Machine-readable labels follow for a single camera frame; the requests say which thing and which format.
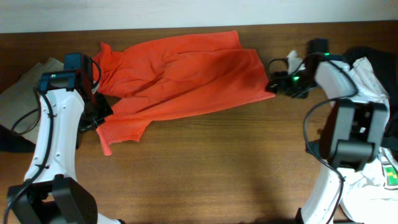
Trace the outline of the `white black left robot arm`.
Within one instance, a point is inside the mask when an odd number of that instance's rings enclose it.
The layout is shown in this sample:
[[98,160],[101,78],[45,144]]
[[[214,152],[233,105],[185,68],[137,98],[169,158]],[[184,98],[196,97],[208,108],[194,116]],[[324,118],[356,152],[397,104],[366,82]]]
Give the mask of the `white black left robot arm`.
[[85,101],[93,101],[91,72],[44,73],[40,128],[34,156],[21,185],[11,186],[3,222],[14,213],[21,223],[121,223],[98,212],[95,198],[77,181],[75,151]]

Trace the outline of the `red orange t-shirt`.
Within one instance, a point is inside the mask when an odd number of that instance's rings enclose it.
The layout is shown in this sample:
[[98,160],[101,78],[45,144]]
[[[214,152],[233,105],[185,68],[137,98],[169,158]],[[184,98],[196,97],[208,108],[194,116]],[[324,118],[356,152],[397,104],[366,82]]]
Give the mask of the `red orange t-shirt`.
[[97,128],[103,153],[139,141],[153,121],[212,113],[266,100],[265,68],[235,30],[168,37],[94,57],[98,91],[114,96],[113,114]]

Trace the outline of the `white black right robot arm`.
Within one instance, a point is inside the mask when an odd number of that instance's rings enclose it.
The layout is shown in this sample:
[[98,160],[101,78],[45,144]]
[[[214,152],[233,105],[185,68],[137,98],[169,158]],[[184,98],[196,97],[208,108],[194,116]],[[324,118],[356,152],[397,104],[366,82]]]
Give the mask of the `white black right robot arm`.
[[[364,83],[353,76],[342,56],[315,52],[306,58],[291,51],[282,61],[285,72],[275,72],[266,87],[272,93],[281,92],[292,98],[306,98],[307,93],[320,87],[328,97],[313,106],[303,121],[306,152],[322,164],[310,198],[298,209],[297,223],[333,223],[337,208],[351,191],[353,177],[361,174],[380,157],[389,157],[381,146],[389,108]],[[308,122],[319,107],[331,104],[320,138],[308,140]]]

